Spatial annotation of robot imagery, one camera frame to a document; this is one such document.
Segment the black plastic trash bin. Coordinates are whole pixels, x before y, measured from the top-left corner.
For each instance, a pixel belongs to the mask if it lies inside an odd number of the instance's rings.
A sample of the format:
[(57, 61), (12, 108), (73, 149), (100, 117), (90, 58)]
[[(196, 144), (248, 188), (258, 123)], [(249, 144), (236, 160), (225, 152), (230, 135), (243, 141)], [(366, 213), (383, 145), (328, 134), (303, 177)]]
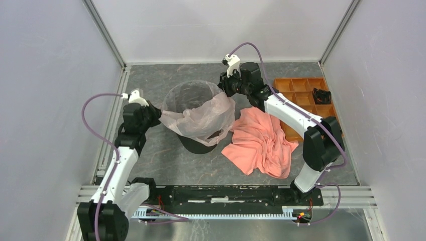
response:
[[(172, 113), (183, 114), (185, 110), (201, 107), (212, 100), (221, 90), (213, 83), (207, 81), (186, 81), (172, 88), (166, 95), (163, 109)], [(183, 146), (194, 154), (206, 154), (216, 145), (208, 147), (192, 138), (177, 135)]]

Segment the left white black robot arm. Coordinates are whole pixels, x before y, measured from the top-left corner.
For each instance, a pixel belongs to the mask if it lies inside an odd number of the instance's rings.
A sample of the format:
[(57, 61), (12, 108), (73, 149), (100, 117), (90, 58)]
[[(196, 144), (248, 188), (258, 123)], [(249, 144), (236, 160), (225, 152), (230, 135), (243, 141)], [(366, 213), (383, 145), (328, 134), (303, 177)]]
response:
[(147, 130), (159, 125), (160, 117), (161, 110), (149, 101), (124, 106), (110, 166), (90, 201), (80, 203), (77, 209), (83, 240), (125, 240), (129, 220), (139, 205), (157, 200), (152, 178), (147, 183), (132, 183), (128, 191), (125, 186), (146, 143)]

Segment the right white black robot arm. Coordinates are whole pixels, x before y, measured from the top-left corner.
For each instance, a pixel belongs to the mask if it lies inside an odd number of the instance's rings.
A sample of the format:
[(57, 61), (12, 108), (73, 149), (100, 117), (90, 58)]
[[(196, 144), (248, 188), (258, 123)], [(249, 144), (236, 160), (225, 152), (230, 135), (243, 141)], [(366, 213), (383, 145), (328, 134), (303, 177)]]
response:
[(339, 157), (347, 161), (337, 118), (322, 118), (286, 98), (264, 81), (257, 63), (247, 62), (238, 69), (229, 67), (220, 74), (218, 87), (228, 97), (234, 94), (246, 96), (253, 107), (278, 118), (303, 138), (302, 156), (305, 163), (290, 184), (290, 199), (293, 203), (305, 204), (318, 187), (324, 172)]

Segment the pink plastic trash bag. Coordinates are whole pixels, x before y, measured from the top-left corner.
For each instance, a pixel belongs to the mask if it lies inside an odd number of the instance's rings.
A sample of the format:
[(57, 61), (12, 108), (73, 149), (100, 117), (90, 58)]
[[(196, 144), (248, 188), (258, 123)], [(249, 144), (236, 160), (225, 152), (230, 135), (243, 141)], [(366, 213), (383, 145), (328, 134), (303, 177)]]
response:
[(176, 134), (210, 147), (231, 130), (235, 106), (235, 101), (216, 84), (186, 81), (166, 94), (160, 121)]

